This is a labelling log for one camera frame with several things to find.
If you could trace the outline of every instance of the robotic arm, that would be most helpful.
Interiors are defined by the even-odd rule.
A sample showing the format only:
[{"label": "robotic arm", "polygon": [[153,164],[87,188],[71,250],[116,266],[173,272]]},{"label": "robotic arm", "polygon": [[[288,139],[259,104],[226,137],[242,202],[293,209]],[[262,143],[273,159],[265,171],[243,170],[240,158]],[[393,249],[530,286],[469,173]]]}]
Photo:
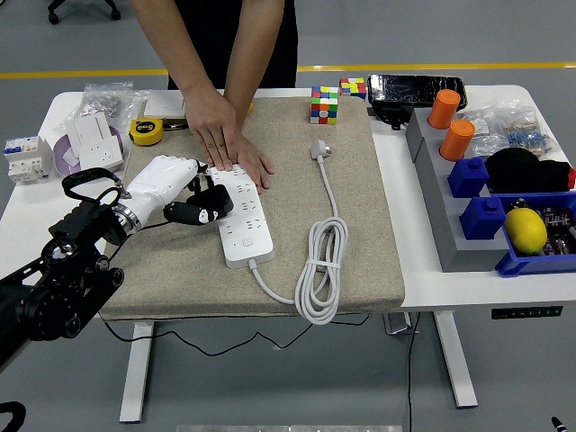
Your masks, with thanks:
[{"label": "robotic arm", "polygon": [[[201,191],[200,174],[207,166],[182,157],[155,157],[124,190],[122,182],[103,168],[69,175],[62,181],[67,196],[81,203],[49,228],[52,240],[40,257],[0,281],[0,372],[31,340],[74,338],[122,285],[124,272],[110,266],[95,246],[99,239],[120,246],[143,229],[153,211],[167,220],[203,225],[226,216],[232,200],[222,185]],[[114,180],[98,198],[73,189],[97,178]],[[174,202],[188,187],[193,195]],[[112,203],[102,203],[109,193]],[[34,285],[24,284],[40,273]]]}]

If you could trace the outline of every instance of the hand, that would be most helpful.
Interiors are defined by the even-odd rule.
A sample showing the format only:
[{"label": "hand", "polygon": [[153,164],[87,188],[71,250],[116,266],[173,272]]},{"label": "hand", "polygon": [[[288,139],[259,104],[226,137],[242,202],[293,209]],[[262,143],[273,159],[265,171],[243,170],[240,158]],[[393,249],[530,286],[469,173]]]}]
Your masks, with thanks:
[{"label": "hand", "polygon": [[268,174],[274,173],[272,164],[268,157],[241,133],[236,135],[236,143],[238,160],[232,160],[235,163],[238,162],[246,169],[246,172],[256,184],[258,193],[261,194],[270,187]]},{"label": "hand", "polygon": [[184,95],[186,120],[200,141],[208,165],[230,171],[237,160],[236,112],[214,88]]}]

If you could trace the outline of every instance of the tape measure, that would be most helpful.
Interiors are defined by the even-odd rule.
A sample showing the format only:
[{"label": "tape measure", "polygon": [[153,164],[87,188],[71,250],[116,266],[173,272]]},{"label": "tape measure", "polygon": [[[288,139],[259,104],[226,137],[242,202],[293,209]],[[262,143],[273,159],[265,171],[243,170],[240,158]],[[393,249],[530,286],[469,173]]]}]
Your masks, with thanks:
[{"label": "tape measure", "polygon": [[129,135],[134,144],[153,146],[164,138],[164,122],[162,119],[134,119]]}]

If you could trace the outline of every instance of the person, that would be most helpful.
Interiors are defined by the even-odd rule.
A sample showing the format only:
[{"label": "person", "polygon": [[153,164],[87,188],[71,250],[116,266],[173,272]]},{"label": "person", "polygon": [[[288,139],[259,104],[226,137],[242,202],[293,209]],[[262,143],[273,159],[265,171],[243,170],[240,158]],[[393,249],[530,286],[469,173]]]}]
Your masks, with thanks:
[{"label": "person", "polygon": [[295,87],[298,32],[294,0],[130,0],[184,96],[185,115],[206,162],[241,164],[260,193],[274,169],[242,134],[259,87]]}]

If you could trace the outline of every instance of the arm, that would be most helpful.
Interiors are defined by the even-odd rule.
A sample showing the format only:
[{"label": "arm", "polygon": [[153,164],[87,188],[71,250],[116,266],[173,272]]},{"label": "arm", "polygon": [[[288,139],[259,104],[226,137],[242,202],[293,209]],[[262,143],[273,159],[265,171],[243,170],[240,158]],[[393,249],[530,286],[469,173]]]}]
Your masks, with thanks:
[{"label": "arm", "polygon": [[191,132],[209,162],[231,169],[226,147],[236,144],[236,113],[212,86],[174,0],[130,0],[142,30],[182,92]]},{"label": "arm", "polygon": [[267,174],[273,174],[274,170],[264,153],[240,132],[248,107],[272,57],[283,14],[284,0],[243,1],[224,92],[224,97],[236,111],[238,140],[232,150],[236,157],[232,159],[236,158],[244,166],[259,192],[260,186],[265,189],[269,187]]},{"label": "arm", "polygon": [[272,57],[284,0],[244,0],[224,96],[236,109],[238,130]]}]

